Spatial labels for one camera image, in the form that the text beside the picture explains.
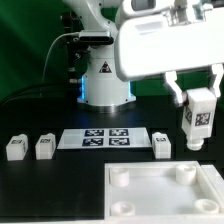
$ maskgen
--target cable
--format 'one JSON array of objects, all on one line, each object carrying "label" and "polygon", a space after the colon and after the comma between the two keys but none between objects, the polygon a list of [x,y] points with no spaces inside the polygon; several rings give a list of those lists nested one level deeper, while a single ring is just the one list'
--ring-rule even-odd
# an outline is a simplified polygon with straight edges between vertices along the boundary
[{"label": "cable", "polygon": [[8,99],[11,99],[11,98],[15,98],[19,95],[21,95],[22,93],[25,93],[26,91],[30,91],[30,90],[33,90],[33,89],[39,89],[39,88],[45,88],[45,87],[52,87],[52,86],[66,86],[67,83],[65,82],[60,82],[60,83],[41,83],[41,84],[36,84],[36,85],[32,85],[32,86],[29,86],[29,87],[25,87],[25,88],[22,88],[20,90],[17,90],[11,94],[9,94],[8,96],[6,96],[5,98],[3,98],[1,101],[0,101],[0,107],[5,104],[5,102],[8,101]]},{"label": "cable", "polygon": [[36,91],[36,92],[31,92],[31,93],[22,93],[22,94],[19,94],[19,95],[16,95],[16,96],[13,96],[13,97],[10,97],[4,101],[2,101],[0,103],[0,107],[4,106],[6,103],[8,103],[9,101],[15,99],[15,98],[18,98],[18,97],[21,97],[21,96],[26,96],[26,95],[33,95],[33,94],[40,94],[40,93],[54,93],[54,92],[64,92],[65,89],[63,90],[51,90],[51,91]]},{"label": "cable", "polygon": [[45,64],[44,64],[44,70],[43,70],[43,75],[42,75],[42,80],[41,80],[41,83],[44,83],[44,80],[45,80],[45,76],[46,76],[46,69],[47,69],[47,64],[48,64],[48,61],[49,61],[49,57],[50,57],[50,54],[51,54],[51,51],[52,49],[54,48],[55,44],[57,43],[58,40],[60,40],[61,38],[63,37],[66,37],[66,36],[78,36],[78,32],[75,32],[75,33],[65,33],[65,34],[62,34],[60,35],[59,37],[57,37],[53,43],[51,44],[49,50],[48,50],[48,53],[47,53],[47,57],[45,59]]}]

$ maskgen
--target green wall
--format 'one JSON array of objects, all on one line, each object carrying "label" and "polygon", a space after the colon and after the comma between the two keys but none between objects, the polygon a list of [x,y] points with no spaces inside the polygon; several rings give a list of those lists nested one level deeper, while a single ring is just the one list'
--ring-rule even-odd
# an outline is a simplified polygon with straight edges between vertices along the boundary
[{"label": "green wall", "polygon": [[[64,32],[59,17],[65,11],[69,9],[61,0],[0,0],[0,99],[41,82],[48,49]],[[113,20],[116,10],[103,13]],[[65,81],[66,64],[66,50],[58,45],[49,60],[46,82]],[[183,89],[207,86],[207,75],[180,75],[178,83]],[[159,78],[134,82],[132,89],[137,96],[168,94]]]}]

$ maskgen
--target white block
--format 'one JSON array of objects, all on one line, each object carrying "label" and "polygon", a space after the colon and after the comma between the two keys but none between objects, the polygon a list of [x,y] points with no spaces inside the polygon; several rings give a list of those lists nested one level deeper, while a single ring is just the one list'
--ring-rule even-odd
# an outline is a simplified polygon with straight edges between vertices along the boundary
[{"label": "white block", "polygon": [[204,138],[211,136],[217,99],[208,88],[188,90],[187,95],[189,105],[184,108],[182,129],[188,148],[199,150]]},{"label": "white block", "polygon": [[152,148],[156,159],[171,158],[171,144],[166,134],[154,133],[152,135]]},{"label": "white block", "polygon": [[180,164],[176,167],[176,182],[182,185],[193,185],[196,182],[197,170],[194,165]]},{"label": "white block", "polygon": [[126,201],[119,201],[111,205],[111,216],[133,216],[135,215],[135,206]]},{"label": "white block", "polygon": [[194,203],[195,214],[217,214],[219,213],[219,205],[213,200],[199,199]]},{"label": "white block", "polygon": [[7,160],[23,160],[28,149],[28,138],[26,135],[13,136],[6,146]]},{"label": "white block", "polygon": [[55,135],[41,135],[36,144],[36,159],[52,159],[56,148]]},{"label": "white block", "polygon": [[110,169],[110,183],[115,187],[126,187],[129,184],[129,170],[120,167]]}]

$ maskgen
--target white plastic tray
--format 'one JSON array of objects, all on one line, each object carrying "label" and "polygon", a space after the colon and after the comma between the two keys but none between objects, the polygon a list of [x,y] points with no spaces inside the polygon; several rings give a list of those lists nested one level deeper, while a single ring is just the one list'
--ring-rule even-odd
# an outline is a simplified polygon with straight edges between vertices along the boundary
[{"label": "white plastic tray", "polygon": [[[176,167],[180,164],[196,167],[195,184],[185,186],[176,182]],[[129,170],[126,187],[111,185],[110,169],[117,167]],[[212,219],[213,223],[224,223],[224,181],[217,173],[213,166],[201,167],[198,162],[106,164],[105,220],[116,223],[152,223],[154,220],[153,223],[163,224],[200,223],[202,220],[207,223]],[[194,202],[204,198],[219,205],[218,214],[194,214]],[[135,215],[112,216],[111,206],[117,202],[133,204]]]}]

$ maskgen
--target black table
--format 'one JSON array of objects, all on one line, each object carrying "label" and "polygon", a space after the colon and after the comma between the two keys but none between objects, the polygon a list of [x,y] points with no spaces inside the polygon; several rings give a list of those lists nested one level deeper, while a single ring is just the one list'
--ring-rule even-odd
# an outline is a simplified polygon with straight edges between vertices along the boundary
[{"label": "black table", "polygon": [[[136,107],[115,114],[78,109],[63,98],[18,99],[0,110],[0,222],[59,221],[104,218],[104,164],[156,161],[152,148],[56,150],[52,160],[37,161],[40,135],[53,133],[57,144],[64,129],[146,127],[166,133],[175,161],[213,164],[224,177],[224,112],[217,108],[212,137],[202,150],[186,148],[182,108],[168,96],[138,97]],[[27,134],[23,161],[6,159],[13,135]]]}]

